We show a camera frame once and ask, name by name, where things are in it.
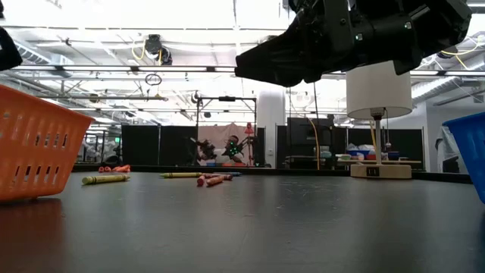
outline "lamp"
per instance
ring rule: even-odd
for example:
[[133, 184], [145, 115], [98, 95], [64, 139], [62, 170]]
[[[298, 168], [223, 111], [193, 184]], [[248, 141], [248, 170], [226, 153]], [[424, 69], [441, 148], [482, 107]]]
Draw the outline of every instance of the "lamp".
[[376, 122], [376, 165], [353, 165], [351, 176], [411, 178], [411, 166], [382, 165], [380, 120], [412, 111], [411, 75], [397, 76], [391, 61], [359, 67], [347, 72], [347, 115]]

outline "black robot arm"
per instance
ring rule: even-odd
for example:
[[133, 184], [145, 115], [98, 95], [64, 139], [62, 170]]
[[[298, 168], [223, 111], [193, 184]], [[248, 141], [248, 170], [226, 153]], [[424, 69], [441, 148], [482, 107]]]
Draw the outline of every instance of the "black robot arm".
[[290, 87], [391, 60], [403, 74], [461, 42], [471, 19], [463, 0], [293, 0], [290, 6], [297, 14], [288, 30], [236, 57], [236, 76]]

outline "lamp base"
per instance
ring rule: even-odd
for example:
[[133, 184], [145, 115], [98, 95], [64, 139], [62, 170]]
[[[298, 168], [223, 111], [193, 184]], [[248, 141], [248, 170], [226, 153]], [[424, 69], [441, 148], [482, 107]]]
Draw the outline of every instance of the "lamp base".
[[352, 165], [350, 176], [376, 179], [411, 179], [409, 165]]

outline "ceiling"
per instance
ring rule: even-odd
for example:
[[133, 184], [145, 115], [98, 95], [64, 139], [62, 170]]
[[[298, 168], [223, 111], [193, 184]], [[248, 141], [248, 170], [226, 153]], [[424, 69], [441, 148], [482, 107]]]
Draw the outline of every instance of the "ceiling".
[[[294, 18], [281, 0], [138, 0], [120, 2], [115, 0], [3, 0], [5, 21], [2, 22], [16, 42], [51, 60], [73, 65], [157, 65], [157, 61], [143, 57], [143, 40], [149, 34], [159, 34], [164, 46], [173, 56], [174, 66], [233, 67], [235, 57], [245, 50], [263, 42], [270, 35], [281, 34]], [[479, 5], [485, 1], [473, 1]], [[464, 63], [483, 55], [485, 51], [485, 15], [474, 14], [468, 38], [458, 46]], [[431, 56], [421, 70], [465, 69], [456, 58], [441, 59]], [[61, 81], [46, 72], [16, 72], [48, 88], [61, 90]], [[139, 122], [161, 124], [194, 124], [196, 109], [191, 98], [196, 90], [200, 96], [237, 96], [256, 98], [261, 91], [286, 92], [286, 110], [298, 115], [314, 111], [314, 91], [318, 107], [325, 112], [346, 110], [345, 77], [325, 77], [315, 85], [302, 83], [291, 90], [252, 80], [235, 78], [232, 73], [172, 72], [158, 73], [163, 79], [160, 86], [149, 86], [143, 80], [147, 73], [72, 73], [76, 80], [65, 80], [67, 96], [147, 96], [167, 97], [163, 101], [57, 100], [56, 103], [73, 108], [77, 104], [87, 108], [150, 108], [164, 112], [136, 112]], [[119, 80], [97, 80], [96, 78]], [[433, 79], [414, 78], [413, 83]], [[25, 82], [16, 79], [13, 84], [21, 89]], [[213, 101], [205, 106], [211, 111], [210, 118], [200, 117], [201, 124], [223, 124], [231, 121], [245, 123], [254, 121], [254, 104], [243, 102]], [[231, 110], [233, 113], [218, 110]], [[88, 115], [98, 112], [84, 111]], [[106, 111], [116, 121], [133, 122], [135, 118], [120, 112]]]

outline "plastic basket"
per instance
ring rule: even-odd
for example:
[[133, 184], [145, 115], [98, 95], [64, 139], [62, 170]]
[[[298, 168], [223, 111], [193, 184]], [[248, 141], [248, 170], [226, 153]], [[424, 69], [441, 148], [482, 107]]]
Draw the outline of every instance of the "plastic basket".
[[0, 201], [60, 193], [91, 121], [0, 85]]
[[485, 112], [443, 123], [455, 137], [480, 200], [485, 203]]

